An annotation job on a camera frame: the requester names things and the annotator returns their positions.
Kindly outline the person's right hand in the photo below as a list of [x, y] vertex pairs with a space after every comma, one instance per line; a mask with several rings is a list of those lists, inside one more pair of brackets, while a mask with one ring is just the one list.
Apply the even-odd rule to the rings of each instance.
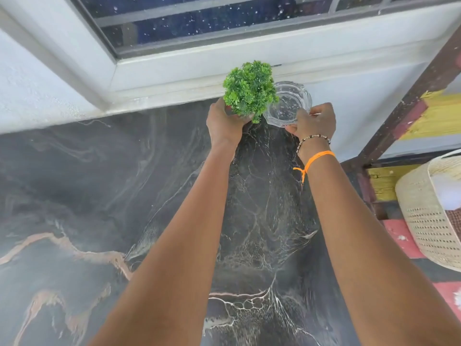
[[329, 102], [313, 106], [310, 111], [297, 110], [298, 136], [300, 142], [319, 142], [330, 146], [336, 131], [336, 115]]

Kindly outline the person's left hand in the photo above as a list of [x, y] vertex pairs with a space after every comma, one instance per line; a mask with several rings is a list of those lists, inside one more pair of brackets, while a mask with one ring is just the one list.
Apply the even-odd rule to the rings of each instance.
[[226, 149], [235, 152], [243, 135], [243, 127], [232, 126], [225, 111], [226, 105], [221, 97], [210, 105], [206, 125], [212, 149]]

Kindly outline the clear glass bowl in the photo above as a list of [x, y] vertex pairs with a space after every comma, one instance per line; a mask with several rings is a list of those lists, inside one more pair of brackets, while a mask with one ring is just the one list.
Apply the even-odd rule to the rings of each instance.
[[300, 109], [310, 112], [312, 97], [303, 84], [292, 81], [278, 81], [274, 84], [278, 101], [267, 106], [263, 117], [271, 126], [285, 128], [297, 123]]

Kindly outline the green artificial plant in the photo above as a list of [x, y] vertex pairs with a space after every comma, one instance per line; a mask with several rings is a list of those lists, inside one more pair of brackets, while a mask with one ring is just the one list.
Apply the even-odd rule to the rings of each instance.
[[279, 102], [268, 63], [253, 61], [234, 68], [224, 79], [224, 102], [238, 116], [252, 116], [252, 122], [260, 123], [267, 108]]

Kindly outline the person's left forearm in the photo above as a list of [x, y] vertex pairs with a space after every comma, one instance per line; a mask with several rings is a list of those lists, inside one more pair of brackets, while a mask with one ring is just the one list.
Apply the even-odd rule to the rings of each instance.
[[212, 146], [89, 346], [200, 346], [235, 150], [227, 143]]

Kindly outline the person's right forearm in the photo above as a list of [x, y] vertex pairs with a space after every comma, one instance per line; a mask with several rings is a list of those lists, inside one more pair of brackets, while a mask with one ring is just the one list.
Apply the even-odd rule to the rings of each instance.
[[[303, 163], [330, 150], [304, 142]], [[307, 174], [337, 283], [361, 346], [461, 346], [461, 323], [351, 185], [336, 158]]]

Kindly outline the orange thread wristband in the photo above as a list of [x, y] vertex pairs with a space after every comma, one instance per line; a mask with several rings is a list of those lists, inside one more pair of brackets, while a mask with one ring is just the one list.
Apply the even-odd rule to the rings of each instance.
[[319, 159], [319, 158], [321, 158], [323, 156], [327, 156], [327, 155], [330, 155], [330, 156], [336, 158], [336, 155], [330, 150], [321, 151], [321, 152], [318, 152], [318, 153], [314, 154], [308, 160], [308, 162], [304, 165], [304, 168], [300, 168], [300, 167], [294, 167], [293, 168], [293, 170], [299, 171], [301, 173], [301, 184], [302, 185], [304, 185], [306, 176], [308, 174], [308, 170], [309, 170], [310, 166], [312, 165], [312, 163], [314, 163], [317, 159]]

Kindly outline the white framed window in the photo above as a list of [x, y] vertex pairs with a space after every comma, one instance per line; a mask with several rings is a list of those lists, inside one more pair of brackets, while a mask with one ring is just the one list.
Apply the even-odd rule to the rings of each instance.
[[0, 11], [109, 106], [122, 92], [217, 75], [244, 61], [189, 59], [214, 43], [461, 0], [0, 0]]

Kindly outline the cream woven basket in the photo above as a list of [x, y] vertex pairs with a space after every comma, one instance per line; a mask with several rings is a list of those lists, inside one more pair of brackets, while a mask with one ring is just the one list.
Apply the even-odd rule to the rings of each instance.
[[461, 239], [436, 195], [433, 176], [461, 181], [461, 149], [420, 165], [397, 181], [395, 193], [407, 227], [421, 253], [461, 273]]

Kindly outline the dark brown wooden post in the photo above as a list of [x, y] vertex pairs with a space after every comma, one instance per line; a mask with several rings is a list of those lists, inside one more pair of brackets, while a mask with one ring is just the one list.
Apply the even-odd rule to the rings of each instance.
[[354, 158], [341, 163], [346, 171], [362, 169], [378, 160], [428, 109], [435, 97], [461, 73], [461, 25], [453, 32], [389, 117]]

